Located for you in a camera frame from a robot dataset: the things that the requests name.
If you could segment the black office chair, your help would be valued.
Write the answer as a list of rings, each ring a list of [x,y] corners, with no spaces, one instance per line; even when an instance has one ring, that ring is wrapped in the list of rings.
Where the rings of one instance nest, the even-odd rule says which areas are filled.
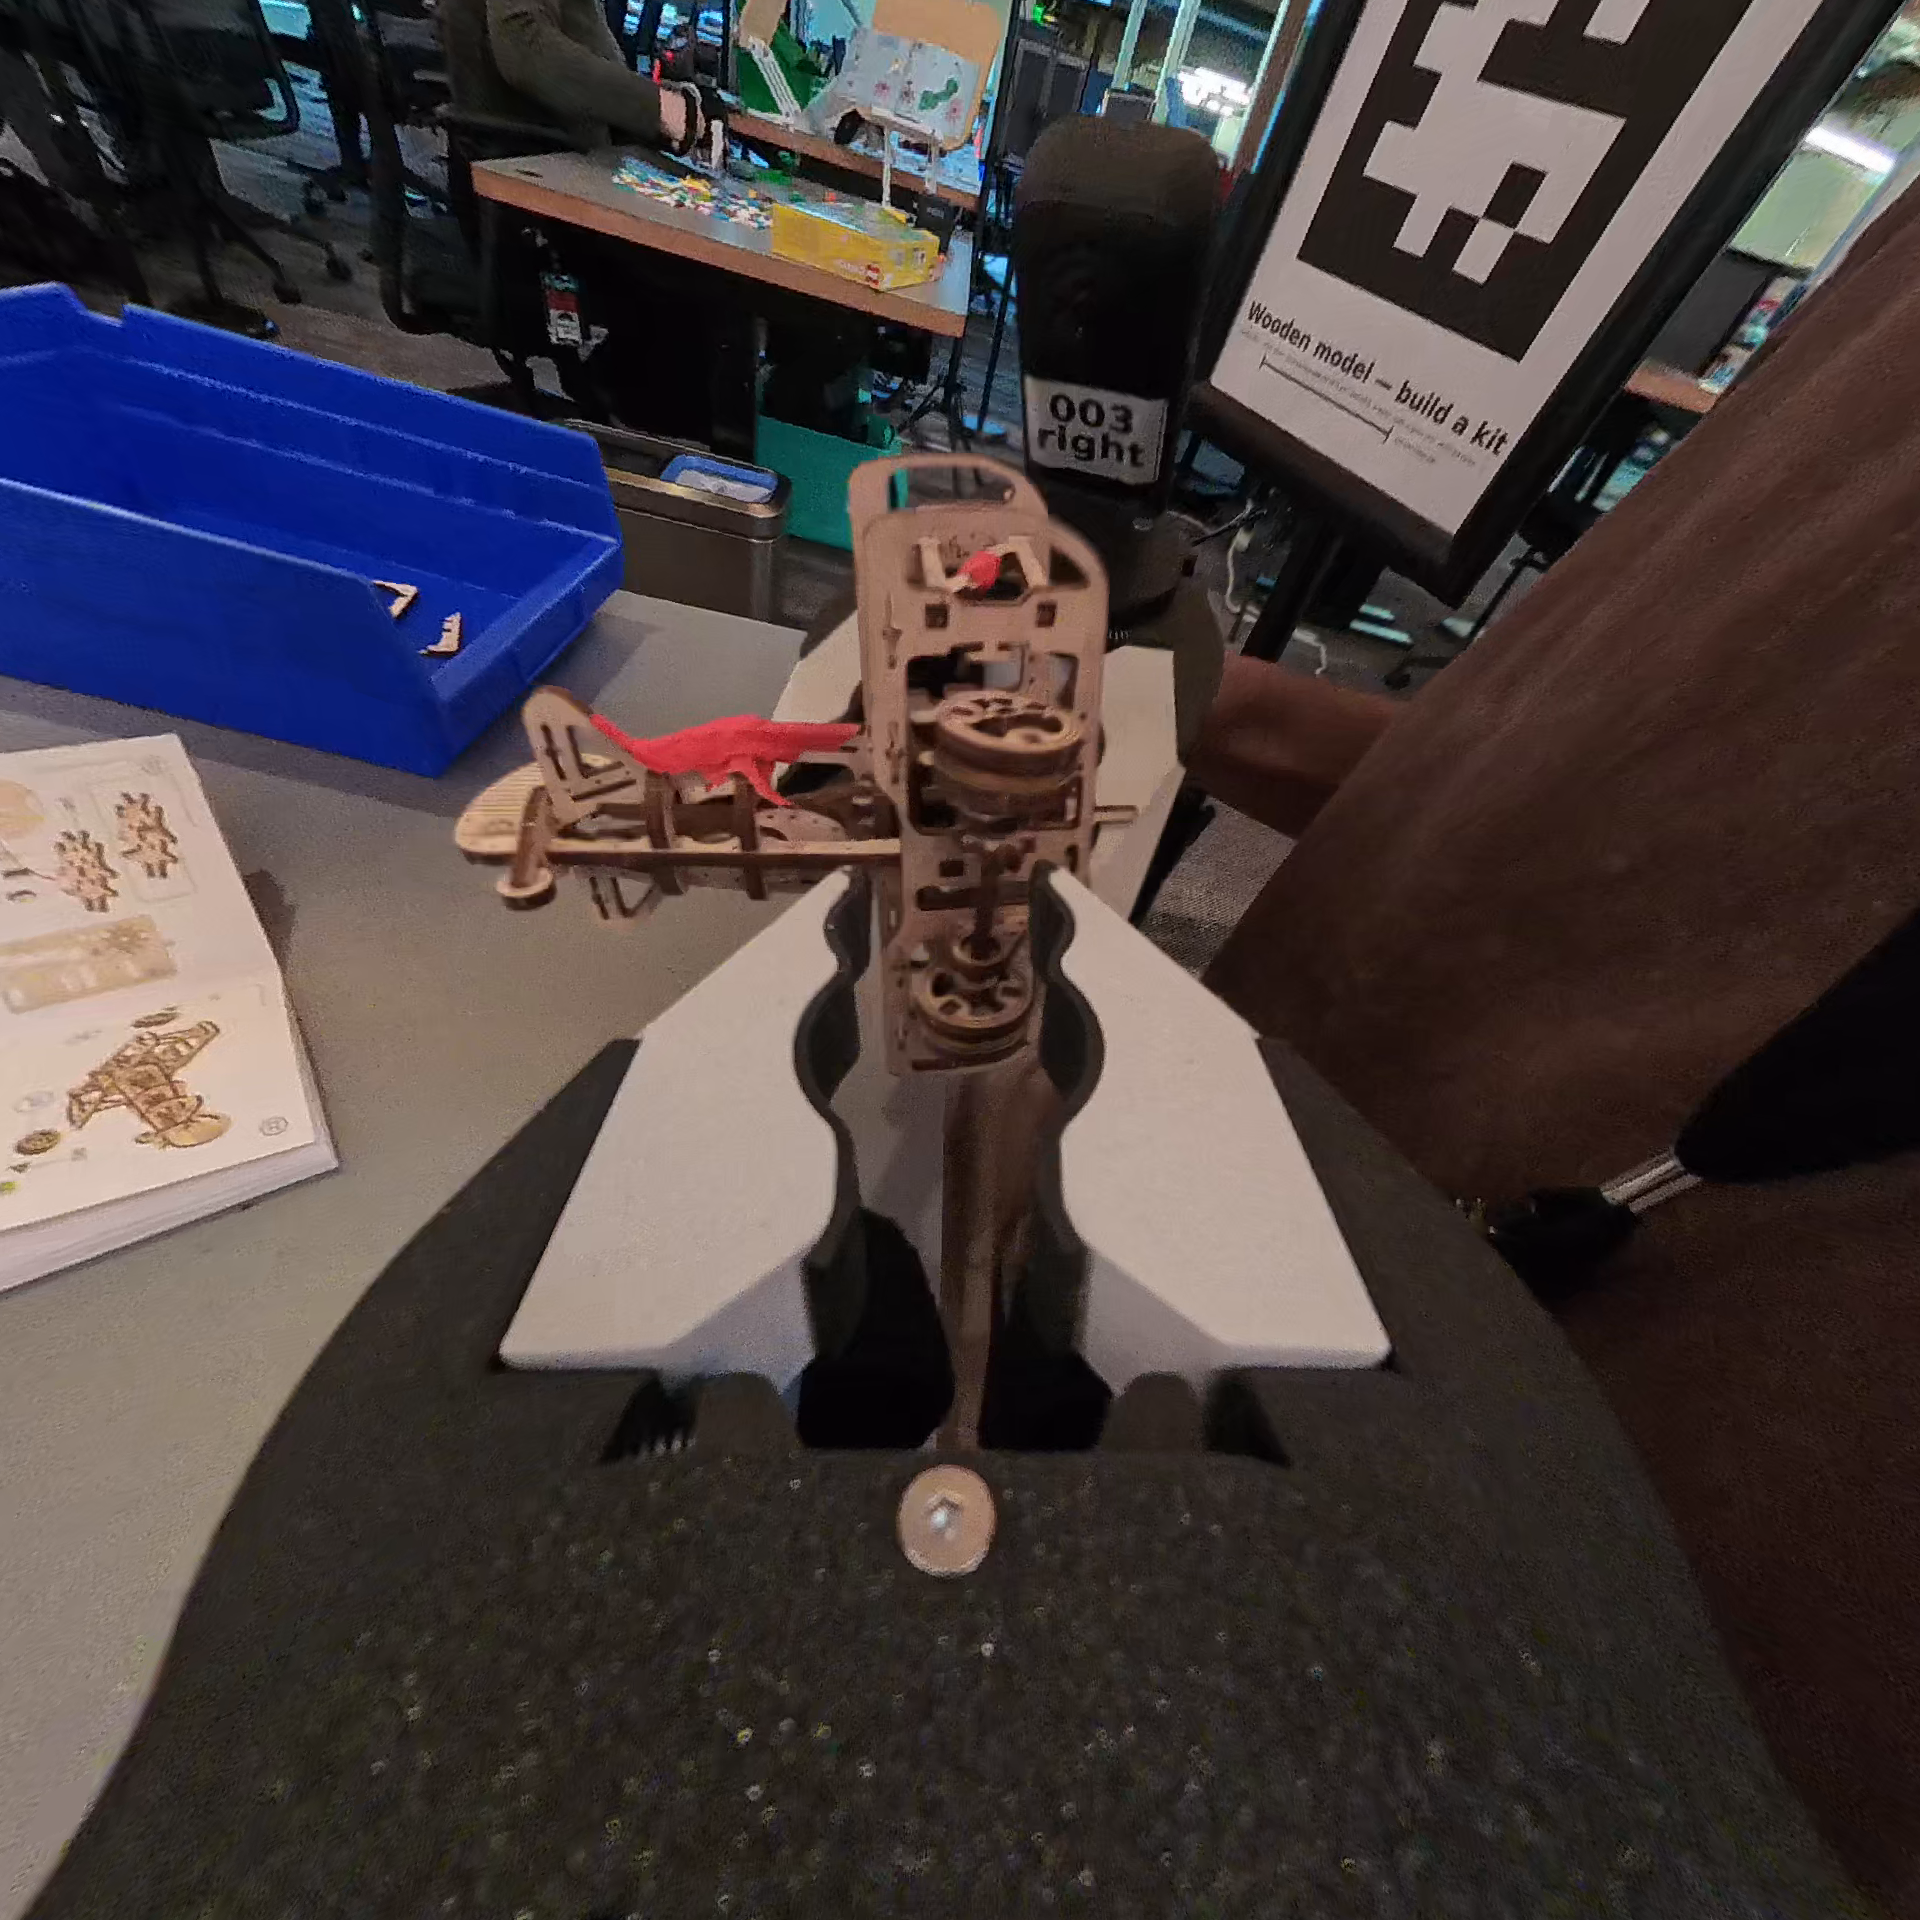
[[[301,301],[293,274],[260,241],[275,231],[346,264],[331,242],[233,195],[220,148],[300,131],[300,106],[260,5],[5,5],[5,116],[50,184],[84,205],[130,300],[151,288],[136,241],[155,226],[192,255],[196,292],[184,320],[272,343],[281,327],[227,295],[225,248],[248,252],[272,298]]]

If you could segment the wooden biplane model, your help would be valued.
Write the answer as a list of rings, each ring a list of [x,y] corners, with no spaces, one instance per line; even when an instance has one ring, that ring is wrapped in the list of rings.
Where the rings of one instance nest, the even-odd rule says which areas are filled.
[[[976,1440],[1051,1103],[1036,875],[1083,875],[1095,842],[1107,571],[1004,464],[915,497],[935,464],[848,490],[871,695],[877,649],[901,649],[880,756],[796,760],[857,724],[754,713],[637,736],[543,687],[519,712],[528,761],[452,828],[507,907],[581,884],[605,925],[703,890],[868,888],[867,967],[801,1031],[802,1087],[831,1095],[843,1147],[805,1264],[816,1354],[796,1378],[744,1376],[816,1450]],[[728,1378],[642,1375],[690,1397]]]

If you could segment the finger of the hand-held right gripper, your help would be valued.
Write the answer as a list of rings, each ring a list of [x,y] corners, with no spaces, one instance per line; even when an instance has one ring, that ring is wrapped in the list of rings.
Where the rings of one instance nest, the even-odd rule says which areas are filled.
[[[876,760],[885,751],[889,715],[901,715],[901,649],[876,655],[876,687],[868,692],[868,652],[857,608],[831,608],[808,632],[773,720],[779,729],[857,724],[857,739],[839,747],[815,745],[796,760]]]
[[[1171,652],[1143,644],[1108,652],[1105,667],[1085,888],[1124,922],[1136,914],[1185,780],[1173,667]]]

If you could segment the blue plastic bin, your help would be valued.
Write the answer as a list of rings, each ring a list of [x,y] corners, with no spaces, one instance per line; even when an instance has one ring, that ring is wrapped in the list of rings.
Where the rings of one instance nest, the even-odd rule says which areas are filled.
[[[623,588],[571,429],[61,283],[3,300],[3,667],[436,777]],[[419,586],[395,625],[371,581]],[[420,659],[449,612],[456,659]]]

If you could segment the teal bin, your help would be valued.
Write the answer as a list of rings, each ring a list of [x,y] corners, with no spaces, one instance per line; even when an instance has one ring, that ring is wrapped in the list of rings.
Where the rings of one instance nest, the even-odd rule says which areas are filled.
[[[786,533],[839,553],[853,551],[851,474],[899,450],[899,433],[880,416],[864,416],[851,440],[775,416],[756,419],[756,463],[788,485]]]

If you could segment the steel trash can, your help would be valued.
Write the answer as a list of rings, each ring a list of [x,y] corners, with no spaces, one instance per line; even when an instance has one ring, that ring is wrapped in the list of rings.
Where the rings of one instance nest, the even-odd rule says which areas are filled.
[[[599,450],[627,593],[775,619],[793,493],[786,476],[682,440],[584,419],[562,426]]]

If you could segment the grey desk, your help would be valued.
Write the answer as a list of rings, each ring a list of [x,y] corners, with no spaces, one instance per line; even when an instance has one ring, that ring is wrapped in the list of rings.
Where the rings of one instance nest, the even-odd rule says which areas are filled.
[[[3,1303],[3,1914],[21,1915],[143,1714],[185,1593],[305,1371],[381,1269],[610,1041],[773,907],[627,929],[532,912],[452,845],[525,760],[505,715],[440,780],[5,683],[5,745],[179,732],[248,879],[340,1165]]]

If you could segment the wooden table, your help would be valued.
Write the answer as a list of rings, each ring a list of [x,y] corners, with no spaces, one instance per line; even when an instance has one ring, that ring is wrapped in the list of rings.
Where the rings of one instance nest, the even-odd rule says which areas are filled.
[[[704,266],[756,290],[779,290],[839,307],[948,343],[960,340],[969,327],[972,242],[965,236],[952,241],[932,279],[877,290],[779,256],[769,229],[735,225],[695,205],[668,205],[619,186],[619,160],[623,155],[613,152],[473,160],[471,186],[482,202],[528,213],[547,225],[588,229],[634,249]]]

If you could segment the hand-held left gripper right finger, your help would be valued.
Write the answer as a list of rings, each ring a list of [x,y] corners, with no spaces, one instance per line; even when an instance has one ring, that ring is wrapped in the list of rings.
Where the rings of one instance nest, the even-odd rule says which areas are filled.
[[[1048,1333],[1103,1378],[1385,1365],[1256,1028],[1068,871],[1032,905],[1063,1103],[1032,1263]]]

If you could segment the instruction booklet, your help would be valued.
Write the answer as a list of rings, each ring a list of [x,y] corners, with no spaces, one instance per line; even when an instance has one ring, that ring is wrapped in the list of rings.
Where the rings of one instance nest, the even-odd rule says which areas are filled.
[[[338,1165],[179,736],[3,756],[3,1289]]]

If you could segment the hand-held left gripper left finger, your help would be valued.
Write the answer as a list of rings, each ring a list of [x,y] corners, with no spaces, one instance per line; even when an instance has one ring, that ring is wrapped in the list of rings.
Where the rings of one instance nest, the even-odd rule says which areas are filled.
[[[801,1031],[864,971],[871,912],[861,879],[828,875],[641,1031],[505,1367],[796,1378],[815,1361],[805,1264],[843,1147]]]

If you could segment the brown sweater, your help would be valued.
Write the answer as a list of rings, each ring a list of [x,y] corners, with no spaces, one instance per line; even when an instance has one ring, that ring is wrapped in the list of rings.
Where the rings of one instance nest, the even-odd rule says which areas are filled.
[[[1917,925],[1655,1159],[1476,1225],[1572,1336],[1669,1501],[1773,1757],[1916,1915]]]

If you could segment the yellow box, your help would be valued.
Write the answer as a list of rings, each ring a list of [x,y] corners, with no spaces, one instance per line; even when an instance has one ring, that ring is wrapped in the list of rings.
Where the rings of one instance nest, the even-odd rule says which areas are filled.
[[[919,288],[945,274],[947,252],[935,231],[899,208],[867,202],[779,202],[767,221],[773,256],[873,292]]]

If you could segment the marker sign board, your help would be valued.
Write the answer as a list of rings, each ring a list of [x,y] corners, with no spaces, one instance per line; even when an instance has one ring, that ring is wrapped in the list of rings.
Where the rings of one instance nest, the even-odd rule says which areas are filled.
[[[1898,5],[1325,5],[1227,229],[1194,426],[1295,511],[1247,642],[1346,548],[1456,604]]]

